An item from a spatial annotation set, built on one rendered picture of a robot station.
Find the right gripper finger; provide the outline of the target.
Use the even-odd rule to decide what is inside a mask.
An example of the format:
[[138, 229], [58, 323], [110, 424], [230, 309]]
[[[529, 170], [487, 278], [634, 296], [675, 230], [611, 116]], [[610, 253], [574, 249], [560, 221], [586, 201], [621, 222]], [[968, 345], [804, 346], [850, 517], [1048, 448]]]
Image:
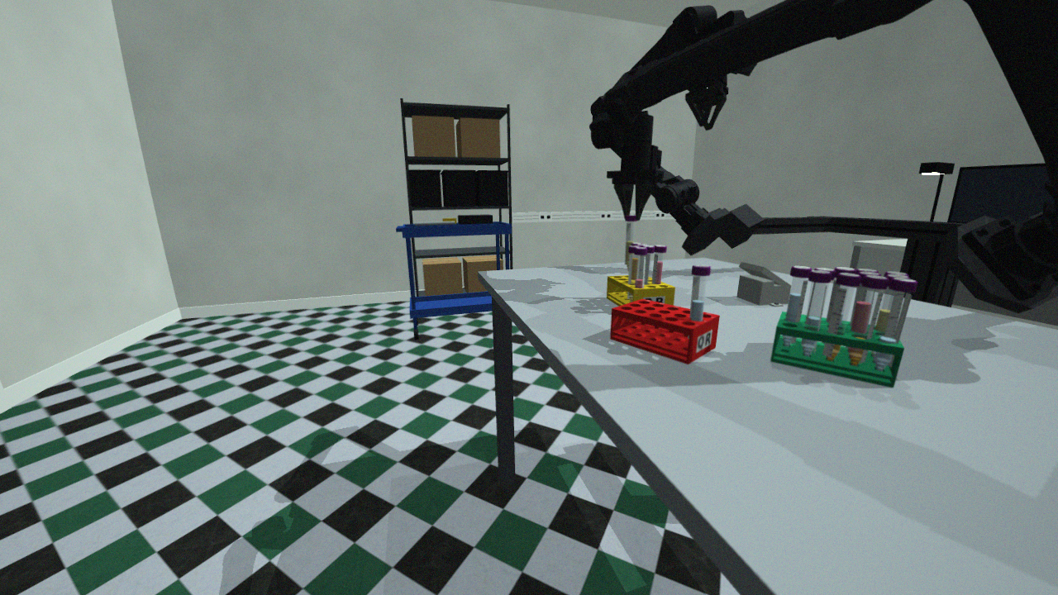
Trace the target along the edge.
[[[717, 88], [710, 87], [708, 89], [703, 89], [698, 92], [694, 92], [685, 97], [685, 102], [687, 102], [687, 104], [690, 106], [691, 112], [693, 112], [696, 120], [698, 120], [698, 124], [700, 126], [707, 125], [709, 120], [709, 114], [712, 110], [712, 104], [716, 96], [717, 96]], [[698, 107], [696, 107], [695, 104], [696, 102], [701, 102], [703, 100], [707, 100], [707, 104], [706, 108], [704, 108], [704, 116], [701, 118], [698, 112]]]
[[[712, 129], [712, 126], [714, 125], [715, 121], [717, 120], [717, 116], [718, 116], [718, 114], [719, 114], [719, 112], [722, 110], [722, 107], [724, 107], [724, 104], [725, 104], [726, 100], [727, 100], [727, 97], [725, 97], [724, 94], [719, 95], [719, 97], [716, 97], [714, 100], [712, 106], [715, 106], [715, 105], [717, 105], [717, 106], [715, 107], [715, 110], [714, 110], [714, 112], [712, 114], [710, 123], [707, 123], [707, 125], [704, 126], [704, 130], [705, 131], [710, 131]], [[703, 114], [704, 114], [704, 108], [706, 108], [706, 104], [707, 104], [707, 101], [704, 101], [703, 104], [696, 105], [696, 107], [698, 107], [698, 112], [699, 112], [699, 114], [700, 114], [701, 118], [703, 118]]]

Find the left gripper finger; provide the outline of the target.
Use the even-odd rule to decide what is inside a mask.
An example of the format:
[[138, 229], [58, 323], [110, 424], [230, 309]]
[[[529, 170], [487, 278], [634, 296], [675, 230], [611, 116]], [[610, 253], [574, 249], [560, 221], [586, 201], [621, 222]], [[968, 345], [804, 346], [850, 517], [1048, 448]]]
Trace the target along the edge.
[[[649, 201], [651, 192], [653, 192], [654, 188], [655, 188], [655, 185], [651, 185], [651, 184], [647, 184], [647, 183], [636, 183], [636, 217], [637, 217], [637, 220], [640, 220], [641, 214], [643, 212], [643, 208], [645, 208], [646, 201]], [[642, 198], [643, 198], [643, 200], [642, 200]]]
[[[632, 200], [632, 190], [634, 185], [630, 184], [614, 184], [613, 190], [616, 191], [619, 201], [622, 204], [622, 210], [624, 217], [630, 215], [631, 211], [631, 200]], [[625, 192], [627, 191], [627, 192]]]

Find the yellow tube rack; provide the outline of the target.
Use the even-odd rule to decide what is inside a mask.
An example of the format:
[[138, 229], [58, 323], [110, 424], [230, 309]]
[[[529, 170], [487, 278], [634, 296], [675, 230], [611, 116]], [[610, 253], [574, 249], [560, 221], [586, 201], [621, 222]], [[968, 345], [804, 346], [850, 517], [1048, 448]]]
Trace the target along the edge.
[[[627, 277], [625, 278], [625, 276]], [[675, 300], [675, 287], [665, 285], [664, 282], [661, 282], [661, 285], [653, 285], [650, 278], [650, 285], [645, 285], [644, 288], [635, 288], [635, 286], [628, 285], [628, 275], [608, 276], [608, 285], [606, 286], [606, 298], [608, 300], [612, 300], [618, 306], [622, 306], [630, 302], [627, 293], [632, 293], [633, 302], [637, 300], [651, 300], [674, 305]]]

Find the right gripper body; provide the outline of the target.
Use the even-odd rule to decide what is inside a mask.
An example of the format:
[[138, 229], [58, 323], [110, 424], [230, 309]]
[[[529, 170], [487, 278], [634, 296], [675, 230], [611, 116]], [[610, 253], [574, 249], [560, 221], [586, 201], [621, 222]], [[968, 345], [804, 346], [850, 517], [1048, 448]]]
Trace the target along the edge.
[[[697, 87], [694, 87], [692, 89], [687, 89], [690, 92], [686, 93], [685, 97], [687, 97], [688, 95], [690, 95], [690, 94], [692, 94], [694, 92], [698, 92], [698, 91], [700, 91], [703, 89], [708, 89], [710, 87], [717, 88], [717, 97], [719, 97], [719, 95], [723, 95], [723, 94], [725, 95], [725, 97], [728, 95], [728, 87], [726, 86], [726, 84], [722, 83], [719, 79], [714, 79], [714, 80], [709, 80], [709, 82], [699, 84]], [[703, 100], [701, 102], [698, 102], [698, 104], [703, 104], [704, 101], [707, 101], [707, 100]], [[698, 104], [696, 104], [696, 105], [698, 105]]]

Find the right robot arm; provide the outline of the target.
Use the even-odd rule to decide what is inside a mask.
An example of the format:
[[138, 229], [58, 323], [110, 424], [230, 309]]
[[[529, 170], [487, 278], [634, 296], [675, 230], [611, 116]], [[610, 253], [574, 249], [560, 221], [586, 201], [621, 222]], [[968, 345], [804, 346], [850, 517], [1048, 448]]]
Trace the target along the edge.
[[[652, 46], [646, 55], [640, 58], [638, 64], [633, 65], [631, 70], [638, 67], [638, 65], [661, 60], [661, 58], [675, 54], [678, 50], [682, 50], [685, 46], [692, 46], [693, 42], [696, 44], [696, 42], [701, 41], [708, 36], [712, 36], [717, 31], [732, 26], [732, 24], [736, 24], [738, 21], [745, 19], [746, 16], [743, 10], [725, 12], [724, 15], [717, 18], [717, 10], [712, 7], [712, 5], [686, 7], [678, 14], [673, 24], [669, 29], [665, 29], [664, 36], [658, 40], [657, 44]], [[751, 72], [755, 70], [755, 65], [758, 64], [747, 65], [744, 69], [733, 73], [751, 76]], [[598, 97], [592, 103], [592, 108], [590, 108], [592, 110], [592, 120], [599, 113], [606, 112], [603, 104], [606, 93], [604, 97]], [[697, 183], [692, 179], [683, 179], [679, 174], [675, 176], [671, 172], [665, 172], [664, 167], [660, 166], [659, 170], [664, 172], [664, 179], [657, 179], [657, 184], [654, 184], [655, 190], [651, 192], [651, 196], [656, 198], [656, 206], [662, 213], [671, 214], [678, 226], [682, 226], [681, 229], [683, 229], [685, 234], [688, 236], [694, 227], [699, 226], [706, 217], [722, 210], [717, 208], [717, 210], [710, 213], [706, 208], [700, 208], [699, 210], [698, 204], [696, 204], [699, 197]], [[704, 215], [706, 213], [707, 215]]]

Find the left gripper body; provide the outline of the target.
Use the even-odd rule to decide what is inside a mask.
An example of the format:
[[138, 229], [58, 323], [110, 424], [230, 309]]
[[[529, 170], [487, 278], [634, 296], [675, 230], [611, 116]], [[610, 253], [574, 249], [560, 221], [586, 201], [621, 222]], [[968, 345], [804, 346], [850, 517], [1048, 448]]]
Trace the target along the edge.
[[631, 143], [625, 143], [622, 148], [623, 172], [606, 172], [606, 179], [612, 179], [612, 184], [630, 185], [636, 185], [636, 183], [657, 184], [657, 174], [659, 179], [664, 179], [664, 172], [650, 169], [650, 166], [651, 141], [637, 142], [637, 146], [634, 147], [631, 147]]

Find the red tube rack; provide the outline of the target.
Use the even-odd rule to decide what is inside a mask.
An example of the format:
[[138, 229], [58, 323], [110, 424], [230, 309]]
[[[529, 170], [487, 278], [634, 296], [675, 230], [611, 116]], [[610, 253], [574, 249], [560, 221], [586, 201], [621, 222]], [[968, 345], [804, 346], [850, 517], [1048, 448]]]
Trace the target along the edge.
[[719, 315], [692, 321], [688, 308], [638, 300], [612, 308], [612, 340], [690, 364], [717, 348], [718, 323]]

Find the green tube rack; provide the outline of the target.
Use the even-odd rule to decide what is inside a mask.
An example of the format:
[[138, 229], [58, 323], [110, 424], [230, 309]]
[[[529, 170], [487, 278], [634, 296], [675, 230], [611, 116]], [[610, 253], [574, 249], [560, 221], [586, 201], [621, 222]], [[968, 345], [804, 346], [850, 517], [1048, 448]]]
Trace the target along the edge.
[[[777, 324], [770, 362], [786, 364], [794, 366], [794, 368], [817, 369], [820, 373], [875, 383], [883, 385], [883, 387], [894, 387], [897, 369], [899, 369], [900, 362], [902, 362], [902, 341], [899, 340], [898, 344], [888, 344], [878, 341], [879, 336], [876, 335], [876, 329], [874, 329], [872, 338], [868, 340], [856, 338], [856, 336], [853, 336], [854, 331], [851, 331], [849, 321], [846, 322], [844, 335], [828, 333], [829, 321], [826, 321], [827, 319], [824, 319], [824, 317], [822, 318], [819, 331], [810, 331], [804, 328], [806, 315], [801, 315], [800, 321], [786, 321], [785, 315], [786, 312], [782, 312], [781, 319], [779, 319]], [[797, 336], [796, 343], [790, 344], [790, 347], [784, 346], [782, 335]], [[817, 343], [816, 351], [814, 350], [810, 357], [803, 355], [802, 339], [799, 338], [820, 341]], [[834, 361], [825, 359], [825, 355], [822, 354], [824, 348], [823, 342], [843, 345], [840, 354], [836, 356]], [[844, 346], [894, 355], [892, 368], [887, 366], [884, 369], [875, 369], [875, 363], [870, 351], [868, 351], [865, 362], [859, 363], [858, 366], [851, 365], [849, 349]]]

